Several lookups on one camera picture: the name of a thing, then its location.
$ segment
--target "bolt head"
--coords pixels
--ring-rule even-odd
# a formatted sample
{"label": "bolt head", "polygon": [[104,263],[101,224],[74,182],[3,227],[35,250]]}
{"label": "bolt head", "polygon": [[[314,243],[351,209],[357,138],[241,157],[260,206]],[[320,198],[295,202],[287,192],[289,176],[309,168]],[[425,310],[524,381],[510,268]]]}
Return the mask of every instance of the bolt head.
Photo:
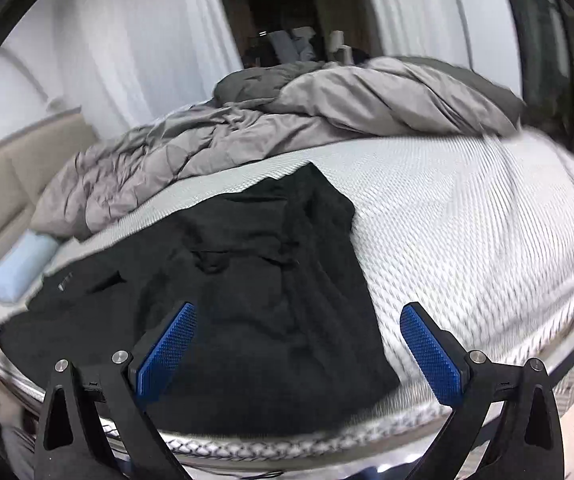
{"label": "bolt head", "polygon": [[486,361],[486,355],[484,355],[480,350],[472,350],[469,352],[469,358],[478,365],[481,365]]}
{"label": "bolt head", "polygon": [[117,365],[120,365],[125,361],[127,361],[128,357],[129,357],[128,352],[126,352],[125,350],[119,350],[118,352],[114,353],[114,355],[112,355],[112,362],[114,362]]}
{"label": "bolt head", "polygon": [[70,364],[68,363],[67,359],[61,359],[56,363],[54,370],[57,372],[64,372]]}
{"label": "bolt head", "polygon": [[537,372],[541,372],[542,370],[545,369],[545,365],[540,359],[536,358],[529,359],[529,365],[531,366],[532,369],[534,369]]}

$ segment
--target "upholstered headboard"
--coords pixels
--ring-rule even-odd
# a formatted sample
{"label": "upholstered headboard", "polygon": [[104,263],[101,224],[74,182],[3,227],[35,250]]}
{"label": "upholstered headboard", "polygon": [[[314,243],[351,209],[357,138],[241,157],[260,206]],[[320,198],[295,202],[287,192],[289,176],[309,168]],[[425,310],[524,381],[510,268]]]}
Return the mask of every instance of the upholstered headboard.
{"label": "upholstered headboard", "polygon": [[63,164],[96,142],[79,110],[24,128],[0,143],[0,259],[27,229],[43,189]]}

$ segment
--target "white mattress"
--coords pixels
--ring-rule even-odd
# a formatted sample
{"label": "white mattress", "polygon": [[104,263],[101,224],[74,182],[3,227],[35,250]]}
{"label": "white mattress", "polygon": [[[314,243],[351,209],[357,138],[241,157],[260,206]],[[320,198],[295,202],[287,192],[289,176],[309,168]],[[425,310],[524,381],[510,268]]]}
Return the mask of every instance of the white mattress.
{"label": "white mattress", "polygon": [[[164,433],[179,455],[224,460],[303,458],[378,442],[448,412],[400,335],[402,306],[419,301],[466,349],[522,365],[574,320],[574,157],[534,130],[496,137],[359,139],[287,153],[182,181],[48,270],[221,192],[312,161],[356,208],[353,244],[401,386],[340,431],[279,440]],[[6,367],[0,358],[0,373]],[[7,367],[13,382],[43,392]],[[110,421],[106,433],[116,435]]]}

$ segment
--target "white curtain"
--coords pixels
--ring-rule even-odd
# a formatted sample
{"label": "white curtain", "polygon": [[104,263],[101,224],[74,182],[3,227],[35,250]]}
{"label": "white curtain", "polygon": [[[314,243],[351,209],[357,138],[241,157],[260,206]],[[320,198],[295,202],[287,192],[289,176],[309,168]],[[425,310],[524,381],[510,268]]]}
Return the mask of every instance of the white curtain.
{"label": "white curtain", "polygon": [[457,0],[371,0],[383,53],[429,56],[468,66]]}
{"label": "white curtain", "polygon": [[91,116],[102,112],[90,96],[102,97],[114,130],[208,100],[242,69],[221,0],[63,0],[57,27],[74,40],[57,41],[68,97]]}

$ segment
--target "black jacket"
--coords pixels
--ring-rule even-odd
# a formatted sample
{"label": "black jacket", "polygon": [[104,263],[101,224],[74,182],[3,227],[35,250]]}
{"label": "black jacket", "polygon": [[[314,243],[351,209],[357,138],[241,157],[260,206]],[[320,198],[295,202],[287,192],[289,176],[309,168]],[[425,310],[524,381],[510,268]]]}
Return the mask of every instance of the black jacket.
{"label": "black jacket", "polygon": [[44,387],[59,359],[109,362],[189,301],[195,337],[147,408],[159,429],[334,428],[398,386],[350,240],[353,213],[312,164],[212,197],[46,278],[0,345]]}

